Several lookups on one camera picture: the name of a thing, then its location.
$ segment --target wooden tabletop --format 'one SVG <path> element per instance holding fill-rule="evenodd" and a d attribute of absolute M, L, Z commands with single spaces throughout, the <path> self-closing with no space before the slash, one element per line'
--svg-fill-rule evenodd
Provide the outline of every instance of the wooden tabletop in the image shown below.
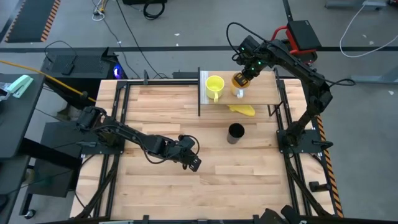
<path fill-rule="evenodd" d="M 302 86 L 298 80 L 285 80 L 285 84 L 292 117 L 297 120 L 306 107 Z M 115 88 L 116 81 L 103 80 L 99 89 L 96 105 L 109 114 Z M 171 161 L 153 165 L 147 162 L 138 145 L 126 142 L 111 219 L 142 220 L 143 215 L 149 215 L 151 220 L 252 219 L 265 208 L 279 213 L 284 205 L 290 205 L 284 160 L 275 135 L 276 117 L 268 116 L 265 105 L 253 106 L 255 117 L 230 112 L 227 106 L 202 105 L 198 117 L 197 88 L 196 85 L 131 87 L 126 124 L 143 133 L 174 139 L 179 134 L 195 136 L 200 142 L 198 156 L 202 163 L 198 172 L 183 170 L 181 164 Z M 230 145 L 226 141 L 228 126 L 236 122 L 244 126 L 245 135 L 237 144 Z M 321 165 L 309 155 L 302 154 L 301 158 L 306 184 L 325 183 Z M 80 172 L 76 192 L 84 204 L 98 187 L 102 161 L 103 156 L 95 156 Z M 102 215 L 107 194 L 103 197 Z M 333 213 L 328 192 L 317 192 L 314 196 L 325 210 Z M 297 197 L 303 212 L 302 196 L 297 194 Z M 75 199 L 71 217 L 81 210 Z"/>
<path fill-rule="evenodd" d="M 239 99 L 231 93 L 232 76 L 238 71 L 201 71 L 200 72 L 200 103 L 215 104 L 212 99 L 206 96 L 206 79 L 217 75 L 224 80 L 223 94 L 219 98 L 218 105 L 278 105 L 280 97 L 276 87 L 274 72 L 263 71 L 256 79 L 250 83 L 244 92 L 244 96 Z"/>

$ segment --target white cable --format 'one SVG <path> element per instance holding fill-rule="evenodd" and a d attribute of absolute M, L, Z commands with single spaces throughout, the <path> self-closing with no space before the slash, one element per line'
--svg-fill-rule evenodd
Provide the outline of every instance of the white cable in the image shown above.
<path fill-rule="evenodd" d="M 375 52 L 375 51 L 377 51 L 377 50 L 382 49 L 383 47 L 388 46 L 389 44 L 393 43 L 393 42 L 398 38 L 398 35 L 396 35 L 390 42 L 386 43 L 385 45 L 383 45 L 383 46 L 381 46 L 381 47 L 379 47 L 379 48 L 377 48 L 377 49 L 371 50 L 371 51 L 369 51 L 369 52 L 360 54 L 360 55 L 347 55 L 346 53 L 343 52 L 343 49 L 341 48 L 341 43 L 342 43 L 342 41 L 343 41 L 343 38 L 344 38 L 344 36 L 346 35 L 346 33 L 347 33 L 349 27 L 351 26 L 351 24 L 352 24 L 353 21 L 355 20 L 356 16 L 357 16 L 357 15 L 362 11 L 362 9 L 366 6 L 365 3 L 366 3 L 366 2 L 363 3 L 364 5 L 363 5 L 362 8 L 355 14 L 355 16 L 353 17 L 353 19 L 351 20 L 351 22 L 349 22 L 349 24 L 348 24 L 348 26 L 347 26 L 347 29 L 344 31 L 344 34 L 343 34 L 343 36 L 342 36 L 341 39 L 340 39 L 340 44 L 339 44 L 339 46 L 340 46 L 340 51 L 341 51 L 341 53 L 342 53 L 345 57 L 357 58 L 357 57 L 362 57 L 362 56 L 368 55 L 368 54 L 370 54 L 370 53 L 373 53 L 373 52 Z"/>
<path fill-rule="evenodd" d="M 102 12 L 100 12 L 99 10 L 98 10 L 98 6 L 101 4 L 101 1 L 102 0 L 99 0 L 98 1 L 98 3 L 97 3 L 97 5 L 94 7 L 94 9 L 93 9 L 93 16 L 91 17 L 94 21 L 102 21 L 103 19 L 105 19 L 105 14 L 103 14 Z M 100 16 L 101 16 L 101 18 L 100 19 L 95 19 L 94 18 L 94 13 L 98 13 Z"/>

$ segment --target yellow mug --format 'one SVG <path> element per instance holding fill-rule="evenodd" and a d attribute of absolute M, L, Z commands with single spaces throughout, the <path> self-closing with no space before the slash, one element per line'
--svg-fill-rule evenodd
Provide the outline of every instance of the yellow mug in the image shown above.
<path fill-rule="evenodd" d="M 224 80 L 223 78 L 213 75 L 207 78 L 206 80 L 206 95 L 210 99 L 214 99 L 214 102 L 217 103 L 218 99 L 223 94 L 224 88 Z"/>

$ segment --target blue light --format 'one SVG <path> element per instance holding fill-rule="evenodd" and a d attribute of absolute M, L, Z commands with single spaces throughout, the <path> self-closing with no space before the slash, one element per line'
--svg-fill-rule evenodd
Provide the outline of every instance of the blue light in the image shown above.
<path fill-rule="evenodd" d="M 122 66 L 120 66 L 120 64 L 118 63 L 113 67 L 113 76 L 115 77 L 115 79 L 122 79 L 123 77 Z"/>

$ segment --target yellow cloth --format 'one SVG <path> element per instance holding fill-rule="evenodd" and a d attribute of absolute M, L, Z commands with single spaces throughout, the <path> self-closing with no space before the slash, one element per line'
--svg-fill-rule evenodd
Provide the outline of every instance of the yellow cloth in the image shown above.
<path fill-rule="evenodd" d="M 238 112 L 244 114 L 246 116 L 254 116 L 256 115 L 256 111 L 251 105 L 228 105 L 229 110 L 232 112 Z"/>

